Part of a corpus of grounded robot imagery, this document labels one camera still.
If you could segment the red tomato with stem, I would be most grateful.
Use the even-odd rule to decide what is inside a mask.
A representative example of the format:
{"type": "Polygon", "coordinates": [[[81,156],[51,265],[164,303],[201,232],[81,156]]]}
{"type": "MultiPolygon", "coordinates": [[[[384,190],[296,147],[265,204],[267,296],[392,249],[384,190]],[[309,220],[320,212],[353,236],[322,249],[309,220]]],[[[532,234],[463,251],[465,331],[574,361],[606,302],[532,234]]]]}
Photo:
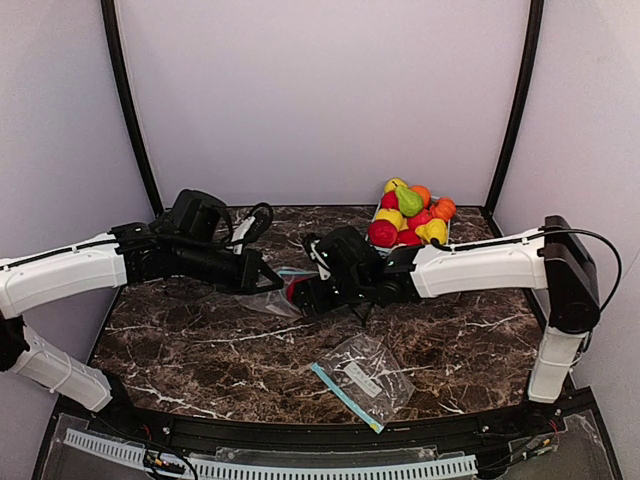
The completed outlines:
{"type": "Polygon", "coordinates": [[[313,277],[297,278],[286,288],[286,298],[294,306],[301,308],[312,293],[313,277]]]}

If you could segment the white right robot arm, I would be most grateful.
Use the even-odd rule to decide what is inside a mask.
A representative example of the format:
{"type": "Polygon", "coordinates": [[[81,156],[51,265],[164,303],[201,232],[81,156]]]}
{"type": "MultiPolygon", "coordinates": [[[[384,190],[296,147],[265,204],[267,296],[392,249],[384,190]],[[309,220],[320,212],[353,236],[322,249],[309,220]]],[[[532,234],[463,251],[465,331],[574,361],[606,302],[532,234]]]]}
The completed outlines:
{"type": "Polygon", "coordinates": [[[559,216],[520,234],[462,244],[431,240],[381,253],[354,227],[304,239],[318,274],[289,287],[304,316],[363,303],[387,306],[466,291],[545,290],[550,313],[529,377],[527,398],[552,404],[609,300],[600,297],[595,260],[559,216]]]}

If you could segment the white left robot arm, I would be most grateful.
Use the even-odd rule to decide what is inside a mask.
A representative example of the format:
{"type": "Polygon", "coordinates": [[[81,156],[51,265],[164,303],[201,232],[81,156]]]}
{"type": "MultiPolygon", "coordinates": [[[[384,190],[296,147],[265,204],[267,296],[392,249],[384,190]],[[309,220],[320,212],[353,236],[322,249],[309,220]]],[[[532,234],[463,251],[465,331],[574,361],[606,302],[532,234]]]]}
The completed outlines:
{"type": "Polygon", "coordinates": [[[252,245],[272,221],[272,207],[254,205],[240,225],[227,205],[185,189],[149,223],[113,227],[89,240],[1,262],[1,369],[22,375],[86,410],[128,408],[113,374],[89,367],[26,325],[25,312],[86,292],[185,277],[231,295],[282,288],[282,279],[252,245]]]}

